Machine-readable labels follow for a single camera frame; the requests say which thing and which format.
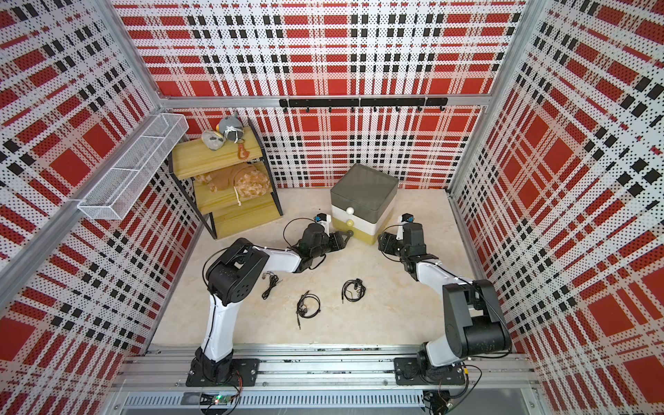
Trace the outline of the yellow bottom drawer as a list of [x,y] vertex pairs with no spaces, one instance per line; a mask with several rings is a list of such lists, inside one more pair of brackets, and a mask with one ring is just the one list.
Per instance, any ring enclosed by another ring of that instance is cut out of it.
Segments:
[[370,246],[374,245],[380,234],[387,228],[387,223],[373,224],[370,222],[363,221],[361,219],[348,219],[342,221],[337,218],[332,219],[332,225],[335,230],[338,231],[348,231],[352,230],[354,232],[354,238],[368,244]]

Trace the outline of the white drawer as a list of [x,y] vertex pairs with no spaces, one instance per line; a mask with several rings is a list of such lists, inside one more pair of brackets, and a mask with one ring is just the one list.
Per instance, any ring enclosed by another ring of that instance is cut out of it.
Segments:
[[359,211],[353,207],[341,209],[340,207],[332,206],[332,220],[335,229],[348,231],[354,233],[362,232],[370,236],[375,236],[383,229],[387,220],[391,217],[396,200],[393,200],[387,205],[385,211],[379,215],[375,221],[369,221],[362,216],[359,216]]

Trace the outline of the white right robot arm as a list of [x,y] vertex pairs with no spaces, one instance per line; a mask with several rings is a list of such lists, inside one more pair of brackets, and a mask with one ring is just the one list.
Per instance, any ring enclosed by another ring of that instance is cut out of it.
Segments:
[[425,342],[416,358],[418,377],[424,382],[457,380],[468,358],[502,358],[512,352],[503,312],[492,283],[468,280],[444,268],[427,251],[423,226],[403,214],[396,233],[383,232],[378,249],[404,266],[412,279],[439,294],[444,309],[444,335]]

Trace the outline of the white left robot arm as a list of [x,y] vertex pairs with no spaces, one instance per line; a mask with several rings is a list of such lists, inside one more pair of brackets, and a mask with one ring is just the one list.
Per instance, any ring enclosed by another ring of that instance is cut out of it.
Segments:
[[188,387],[254,385],[252,370],[257,360],[233,359],[233,334],[240,306],[264,273],[303,273],[316,268],[314,260],[342,251],[354,236],[352,231],[330,233],[325,221],[312,222],[295,245],[286,249],[261,247],[245,238],[221,250],[203,272],[209,293],[207,335],[195,351]]

